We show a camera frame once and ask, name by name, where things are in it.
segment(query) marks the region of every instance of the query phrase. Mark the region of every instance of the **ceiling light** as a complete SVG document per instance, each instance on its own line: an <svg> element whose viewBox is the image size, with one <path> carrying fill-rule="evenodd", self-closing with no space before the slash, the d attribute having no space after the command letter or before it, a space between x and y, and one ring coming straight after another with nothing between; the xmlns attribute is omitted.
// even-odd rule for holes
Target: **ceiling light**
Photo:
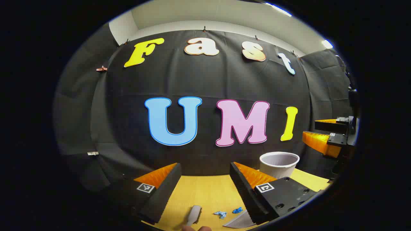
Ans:
<svg viewBox="0 0 411 231"><path fill-rule="evenodd" d="M324 41L322 41L321 43L322 43L327 49L331 49L331 48L332 48L331 43L330 43L329 41L327 41L327 40L324 40Z"/></svg>
<svg viewBox="0 0 411 231"><path fill-rule="evenodd" d="M287 11L285 11L285 10L283 10L283 9L280 9L280 8L278 8L277 6L274 6L274 5L272 5L272 4L268 3L268 2L266 2L266 4L269 5L269 6L271 6L272 8L280 11L281 13L287 15L288 17L291 17L291 14L288 13Z"/></svg>

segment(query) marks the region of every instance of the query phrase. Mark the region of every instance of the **yellow letter f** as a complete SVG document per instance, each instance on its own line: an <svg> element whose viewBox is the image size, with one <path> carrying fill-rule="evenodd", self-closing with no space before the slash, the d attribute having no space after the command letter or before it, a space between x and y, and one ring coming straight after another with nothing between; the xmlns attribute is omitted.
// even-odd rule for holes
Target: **yellow letter f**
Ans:
<svg viewBox="0 0 411 231"><path fill-rule="evenodd" d="M153 39L150 41L146 41L146 42L141 42L141 43L137 43L134 47L134 51L131 54L130 59L124 64L124 67L129 67L129 66L133 66L133 65L137 65L140 64L142 62L144 62L145 58L143 58L143 53L145 53L145 55L150 55L151 53L153 53L153 50L155 48L155 44L160 45L164 42L163 38L159 38L159 39Z"/></svg>

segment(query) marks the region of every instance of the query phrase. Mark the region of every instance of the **human hand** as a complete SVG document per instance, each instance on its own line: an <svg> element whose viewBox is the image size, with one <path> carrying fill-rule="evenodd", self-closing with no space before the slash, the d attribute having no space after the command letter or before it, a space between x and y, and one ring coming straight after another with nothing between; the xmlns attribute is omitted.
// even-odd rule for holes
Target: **human hand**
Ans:
<svg viewBox="0 0 411 231"><path fill-rule="evenodd" d="M190 227L190 226L183 225L181 231L196 231L196 230L193 229L193 228ZM198 231L211 231L211 228L208 227L208 226L202 226Z"/></svg>

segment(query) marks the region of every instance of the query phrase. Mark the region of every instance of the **blue crumpled paper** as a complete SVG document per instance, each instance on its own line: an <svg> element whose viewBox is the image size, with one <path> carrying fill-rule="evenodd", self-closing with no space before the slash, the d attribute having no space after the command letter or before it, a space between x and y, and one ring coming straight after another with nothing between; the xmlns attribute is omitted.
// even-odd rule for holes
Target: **blue crumpled paper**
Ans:
<svg viewBox="0 0 411 231"><path fill-rule="evenodd" d="M233 210L233 213L240 213L240 212L242 212L242 208L241 208L241 207Z"/></svg>
<svg viewBox="0 0 411 231"><path fill-rule="evenodd" d="M220 215L220 219L224 219L227 216L226 212L220 212L220 211L215 212L214 214L215 215Z"/></svg>

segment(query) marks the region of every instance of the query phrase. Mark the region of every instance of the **yellow table surface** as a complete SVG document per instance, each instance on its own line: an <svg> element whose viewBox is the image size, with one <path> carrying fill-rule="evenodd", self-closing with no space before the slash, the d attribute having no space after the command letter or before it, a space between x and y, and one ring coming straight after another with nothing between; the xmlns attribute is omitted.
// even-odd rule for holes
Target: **yellow table surface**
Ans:
<svg viewBox="0 0 411 231"><path fill-rule="evenodd" d="M329 185L328 179L298 169L294 170L291 178L316 192ZM202 207L199 222L192 225L195 230L201 226L209 226L213 231L243 231L257 227L257 225L243 229L223 227L223 224L239 215L233 213L234 209L239 207L242 207L243 210L247 209L230 175L181 176L160 222L156 223L154 227L165 231L180 231L183 223L187 222L187 216L194 205ZM218 215L213 214L217 211L227 212L227 216L220 219Z"/></svg>

